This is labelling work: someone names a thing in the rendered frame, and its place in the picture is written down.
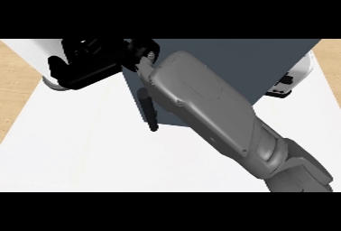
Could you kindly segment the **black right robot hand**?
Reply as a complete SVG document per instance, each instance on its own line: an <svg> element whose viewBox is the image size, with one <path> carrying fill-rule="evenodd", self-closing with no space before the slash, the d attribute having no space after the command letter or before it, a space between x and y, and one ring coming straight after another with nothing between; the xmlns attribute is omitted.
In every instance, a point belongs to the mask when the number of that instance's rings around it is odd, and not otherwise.
<svg viewBox="0 0 341 231"><path fill-rule="evenodd" d="M67 60L47 58L53 83L43 78L47 86L58 90L78 90L115 75L123 68L136 72L142 57L157 62L160 45L152 39L62 39Z"/></svg>

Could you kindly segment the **dark grey cabinet door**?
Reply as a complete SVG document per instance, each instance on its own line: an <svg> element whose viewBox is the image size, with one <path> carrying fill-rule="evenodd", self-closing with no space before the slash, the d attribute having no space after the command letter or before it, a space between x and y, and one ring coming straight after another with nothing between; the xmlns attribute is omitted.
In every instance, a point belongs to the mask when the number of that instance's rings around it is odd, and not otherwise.
<svg viewBox="0 0 341 231"><path fill-rule="evenodd" d="M228 84L256 102L306 56L316 39L157 39L157 62L142 57L136 72L123 70L145 120L137 97L146 88L157 110L158 125L182 125L163 108L185 100L188 92L214 101Z"/></svg>

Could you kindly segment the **white cylindrical container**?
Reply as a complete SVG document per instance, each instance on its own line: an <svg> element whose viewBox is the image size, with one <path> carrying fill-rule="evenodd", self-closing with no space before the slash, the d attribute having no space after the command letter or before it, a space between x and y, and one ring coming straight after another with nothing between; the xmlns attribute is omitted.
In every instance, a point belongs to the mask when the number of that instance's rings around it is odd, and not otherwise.
<svg viewBox="0 0 341 231"><path fill-rule="evenodd" d="M16 52L43 76L43 82L56 91L67 91L50 76L47 58L58 56L67 60L61 39L3 39L5 45Z"/></svg>

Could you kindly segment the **white appliance with black parts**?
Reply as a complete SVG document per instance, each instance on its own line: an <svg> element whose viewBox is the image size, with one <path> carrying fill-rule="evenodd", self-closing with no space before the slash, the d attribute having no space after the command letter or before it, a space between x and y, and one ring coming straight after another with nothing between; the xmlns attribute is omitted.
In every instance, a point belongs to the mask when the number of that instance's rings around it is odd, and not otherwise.
<svg viewBox="0 0 341 231"><path fill-rule="evenodd" d="M266 95L270 97L287 98L292 93L294 87L310 74L313 67L313 51L309 51L276 82L275 86L266 92Z"/></svg>

